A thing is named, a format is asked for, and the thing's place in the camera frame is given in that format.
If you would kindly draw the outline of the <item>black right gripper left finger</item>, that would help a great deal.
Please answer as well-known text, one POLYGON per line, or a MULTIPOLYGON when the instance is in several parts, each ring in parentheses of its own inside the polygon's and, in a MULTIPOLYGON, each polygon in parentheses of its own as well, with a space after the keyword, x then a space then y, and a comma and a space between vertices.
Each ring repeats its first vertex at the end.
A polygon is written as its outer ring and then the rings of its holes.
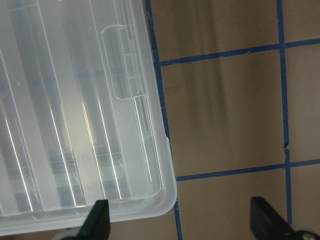
POLYGON ((97 200, 82 227, 76 234, 77 240, 107 240, 111 232, 109 202, 97 200))

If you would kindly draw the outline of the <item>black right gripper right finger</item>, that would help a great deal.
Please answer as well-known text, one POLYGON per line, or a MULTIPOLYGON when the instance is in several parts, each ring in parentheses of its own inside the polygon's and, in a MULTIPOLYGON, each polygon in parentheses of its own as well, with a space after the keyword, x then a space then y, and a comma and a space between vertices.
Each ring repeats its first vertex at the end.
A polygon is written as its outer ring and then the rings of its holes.
POLYGON ((302 240, 263 197, 250 199, 250 230, 256 240, 302 240))

